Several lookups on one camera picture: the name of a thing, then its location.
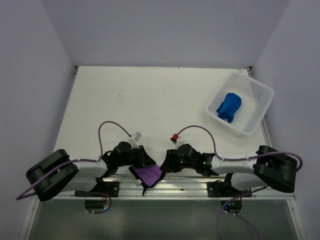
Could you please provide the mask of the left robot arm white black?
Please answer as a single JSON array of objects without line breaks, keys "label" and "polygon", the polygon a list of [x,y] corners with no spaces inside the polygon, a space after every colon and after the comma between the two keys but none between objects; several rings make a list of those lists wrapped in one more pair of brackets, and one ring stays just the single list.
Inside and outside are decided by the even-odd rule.
[{"label": "left robot arm white black", "polygon": [[155,165],[142,145],[133,147],[122,141],[106,151],[100,161],[72,159],[64,149],[58,149],[25,175],[39,200],[45,202],[61,192],[81,192],[88,197],[106,194],[104,178],[114,175],[120,167],[144,170]]}]

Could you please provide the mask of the purple towel black trim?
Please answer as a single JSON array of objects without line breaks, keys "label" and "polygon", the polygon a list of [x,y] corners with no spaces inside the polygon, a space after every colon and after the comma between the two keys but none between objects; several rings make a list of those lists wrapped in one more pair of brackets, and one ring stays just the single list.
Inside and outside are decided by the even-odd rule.
[{"label": "purple towel black trim", "polygon": [[136,178],[136,185],[143,187],[142,196],[145,195],[148,189],[153,188],[166,176],[166,173],[157,164],[143,168],[136,168],[131,165],[128,169]]}]

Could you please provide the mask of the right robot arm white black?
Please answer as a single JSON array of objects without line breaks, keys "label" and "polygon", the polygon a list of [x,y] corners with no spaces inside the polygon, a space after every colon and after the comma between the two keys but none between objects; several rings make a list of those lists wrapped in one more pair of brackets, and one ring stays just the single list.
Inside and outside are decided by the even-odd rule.
[{"label": "right robot arm white black", "polygon": [[242,158],[226,158],[218,157],[215,153],[201,153],[190,144],[183,144],[166,152],[160,169],[166,173],[193,169],[204,177],[225,175],[222,189],[232,197],[256,187],[293,193],[297,167],[296,159],[267,145],[259,146],[256,152]]}]

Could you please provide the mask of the blue towel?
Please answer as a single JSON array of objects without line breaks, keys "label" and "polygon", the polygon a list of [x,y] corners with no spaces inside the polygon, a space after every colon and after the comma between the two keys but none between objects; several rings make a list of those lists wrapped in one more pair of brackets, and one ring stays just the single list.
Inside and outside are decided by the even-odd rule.
[{"label": "blue towel", "polygon": [[220,104],[216,112],[218,117],[222,120],[226,120],[228,123],[232,123],[235,117],[235,113],[242,105],[242,99],[235,93],[229,92],[224,101]]}]

